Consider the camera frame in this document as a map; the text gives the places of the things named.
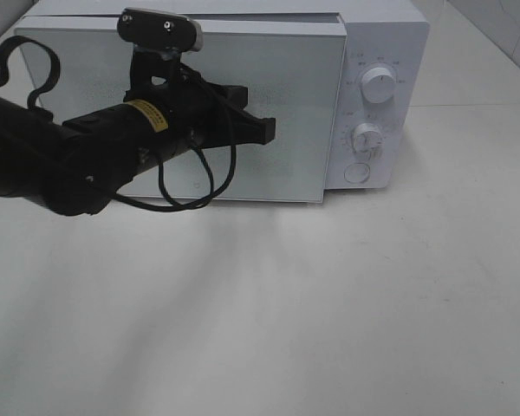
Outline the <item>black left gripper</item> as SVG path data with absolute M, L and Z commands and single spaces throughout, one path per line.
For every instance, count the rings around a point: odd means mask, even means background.
M 200 51 L 198 22 L 159 10 L 125 8 L 116 30 L 120 38 L 153 50 Z M 217 98 L 202 76 L 175 53 L 135 50 L 130 87 L 123 99 L 123 149 L 133 160 L 170 160 L 203 149 L 216 126 Z

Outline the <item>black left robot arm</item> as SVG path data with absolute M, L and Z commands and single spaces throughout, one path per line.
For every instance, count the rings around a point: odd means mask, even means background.
M 116 28 L 132 47 L 128 85 L 119 104 L 55 122 L 39 98 L 62 76 L 57 53 L 47 44 L 49 72 L 25 105 L 0 97 L 0 197 L 25 198 L 63 216 L 94 215 L 113 201 L 146 211 L 176 212 L 187 204 L 168 192 L 164 204 L 124 196 L 120 189 L 185 153 L 201 155 L 211 137 L 220 102 L 214 89 L 186 66 L 185 52 L 202 47 L 203 31 L 187 16 L 125 9 Z M 14 35 L 0 44 L 0 87 L 11 76 L 10 57 L 36 39 Z

